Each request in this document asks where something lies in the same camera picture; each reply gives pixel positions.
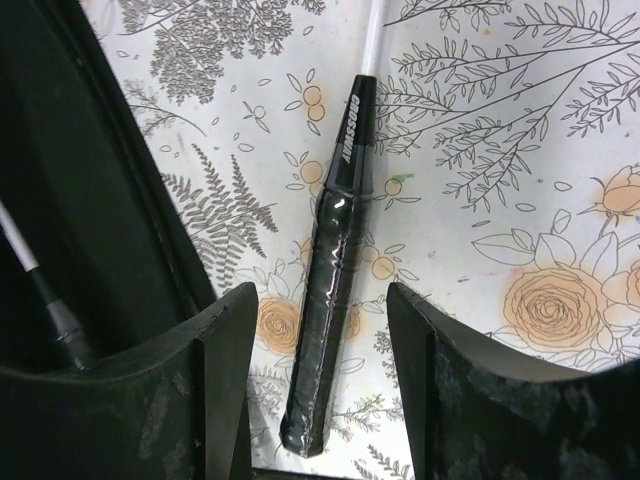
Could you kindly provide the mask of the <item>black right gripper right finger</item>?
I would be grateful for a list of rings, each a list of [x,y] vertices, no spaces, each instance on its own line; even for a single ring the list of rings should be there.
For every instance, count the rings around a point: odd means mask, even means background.
[[[597,373],[514,350],[401,283],[388,325],[419,479],[635,479],[639,364]]]

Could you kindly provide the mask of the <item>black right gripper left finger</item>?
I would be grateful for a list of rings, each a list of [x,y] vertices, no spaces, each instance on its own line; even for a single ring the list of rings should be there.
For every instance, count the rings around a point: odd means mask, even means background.
[[[5,479],[248,479],[246,282],[89,370],[1,372]]]

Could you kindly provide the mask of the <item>white strung badminton racket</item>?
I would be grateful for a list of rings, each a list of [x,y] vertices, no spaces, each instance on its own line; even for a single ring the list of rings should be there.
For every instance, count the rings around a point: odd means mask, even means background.
[[[95,363],[95,355],[81,322],[46,279],[35,255],[4,203],[1,203],[1,227],[23,270],[32,280],[44,302],[50,324],[55,332],[54,341],[61,348],[65,359],[79,370],[90,369]]]

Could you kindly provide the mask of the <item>white unstrung badminton racket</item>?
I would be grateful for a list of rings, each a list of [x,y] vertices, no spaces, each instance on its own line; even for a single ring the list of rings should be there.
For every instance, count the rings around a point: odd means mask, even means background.
[[[324,450],[336,361],[368,231],[374,192],[377,71],[385,16],[385,2],[372,2],[361,66],[316,201],[295,360],[280,424],[283,447],[302,458]]]

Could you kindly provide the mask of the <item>black sport racket cover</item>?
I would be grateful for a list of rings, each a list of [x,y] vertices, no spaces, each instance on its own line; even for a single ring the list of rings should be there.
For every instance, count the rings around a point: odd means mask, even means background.
[[[215,301],[124,93],[76,1],[1,5],[1,203],[95,359],[150,340]],[[59,352],[44,302],[7,239],[9,354]]]

